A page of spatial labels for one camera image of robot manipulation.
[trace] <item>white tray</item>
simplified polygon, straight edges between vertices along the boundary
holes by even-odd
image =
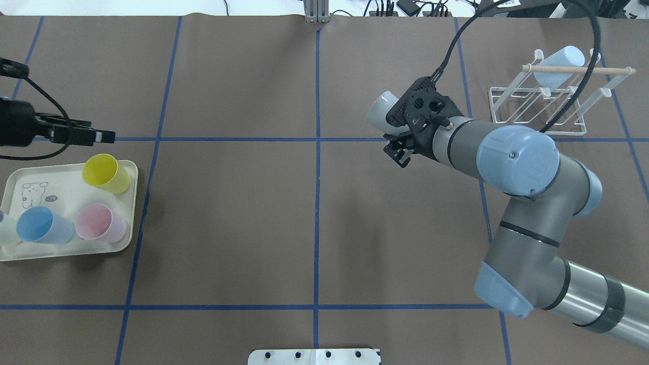
[[[118,162],[132,179],[129,189],[123,194],[115,195],[88,186],[81,178],[84,164],[23,168],[12,173],[7,179],[0,210],[18,219],[28,208],[43,205],[74,223],[77,214],[84,207],[92,203],[102,203],[129,224],[129,231],[121,241],[112,244],[87,241],[76,233],[70,242],[62,245],[22,241],[13,246],[0,246],[0,261],[117,252],[126,248],[133,237],[138,167],[133,161]]]

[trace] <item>light blue cup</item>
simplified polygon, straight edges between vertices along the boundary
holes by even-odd
[[[27,209],[16,223],[16,233],[27,242],[64,244],[72,239],[75,227],[46,207]]]

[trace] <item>plastic cup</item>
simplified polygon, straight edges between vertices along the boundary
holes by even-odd
[[[72,239],[72,223],[41,205],[27,209],[16,223],[18,236],[27,242],[64,244]]]
[[[127,228],[126,221],[103,204],[91,204],[83,208],[75,222],[79,237],[108,243],[124,238]]]
[[[90,157],[81,170],[83,181],[113,194],[122,194],[130,186],[130,175],[115,157],[101,153]]]
[[[0,246],[17,245],[21,241],[16,233],[16,220],[0,210]]]

